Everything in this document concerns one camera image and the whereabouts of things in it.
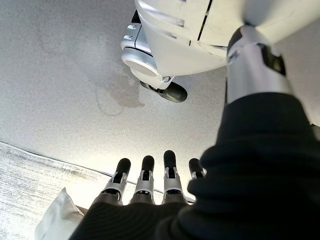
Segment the dark right robot hand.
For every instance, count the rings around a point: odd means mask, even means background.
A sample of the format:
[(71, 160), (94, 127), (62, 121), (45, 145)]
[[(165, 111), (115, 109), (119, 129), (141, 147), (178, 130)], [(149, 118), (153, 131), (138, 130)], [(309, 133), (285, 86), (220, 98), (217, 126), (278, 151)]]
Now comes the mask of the dark right robot hand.
[(194, 204), (119, 206), (103, 192), (71, 239), (319, 239), (320, 143), (281, 54), (253, 26), (229, 41), (216, 143), (193, 168)]

